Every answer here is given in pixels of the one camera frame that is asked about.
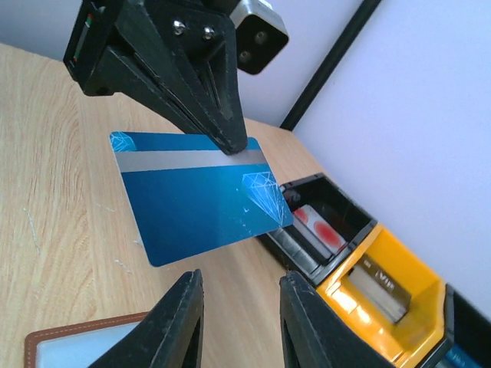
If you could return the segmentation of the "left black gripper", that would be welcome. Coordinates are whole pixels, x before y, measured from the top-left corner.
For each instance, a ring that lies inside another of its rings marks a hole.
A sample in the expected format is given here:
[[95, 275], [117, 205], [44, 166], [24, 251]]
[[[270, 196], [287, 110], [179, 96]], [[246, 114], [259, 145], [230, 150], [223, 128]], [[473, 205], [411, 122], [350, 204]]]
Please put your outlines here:
[[247, 134], [236, 29], [201, 1], [84, 1], [63, 58], [83, 93], [122, 93], [224, 153]]

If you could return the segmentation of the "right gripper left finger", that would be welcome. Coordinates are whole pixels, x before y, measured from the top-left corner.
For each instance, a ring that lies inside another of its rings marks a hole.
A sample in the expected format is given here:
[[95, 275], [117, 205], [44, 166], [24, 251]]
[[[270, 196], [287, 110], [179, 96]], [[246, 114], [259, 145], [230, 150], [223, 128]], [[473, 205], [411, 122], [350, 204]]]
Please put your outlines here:
[[153, 309], [92, 367], [200, 367], [203, 276], [185, 272]]

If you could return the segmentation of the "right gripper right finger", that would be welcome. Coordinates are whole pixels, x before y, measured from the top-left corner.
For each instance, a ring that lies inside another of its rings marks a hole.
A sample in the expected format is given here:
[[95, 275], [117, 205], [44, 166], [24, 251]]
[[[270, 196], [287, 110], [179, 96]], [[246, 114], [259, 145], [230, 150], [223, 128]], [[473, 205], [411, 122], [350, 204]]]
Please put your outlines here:
[[286, 367], [392, 367], [325, 303], [297, 271], [280, 279]]

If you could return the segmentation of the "brown leather card holder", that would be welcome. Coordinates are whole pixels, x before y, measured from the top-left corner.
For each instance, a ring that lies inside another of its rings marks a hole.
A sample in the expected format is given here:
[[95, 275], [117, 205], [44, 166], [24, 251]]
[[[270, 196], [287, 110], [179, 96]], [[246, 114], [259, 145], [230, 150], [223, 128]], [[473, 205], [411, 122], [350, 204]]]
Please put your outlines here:
[[24, 366], [88, 367], [146, 315], [141, 312], [32, 332], [24, 342]]

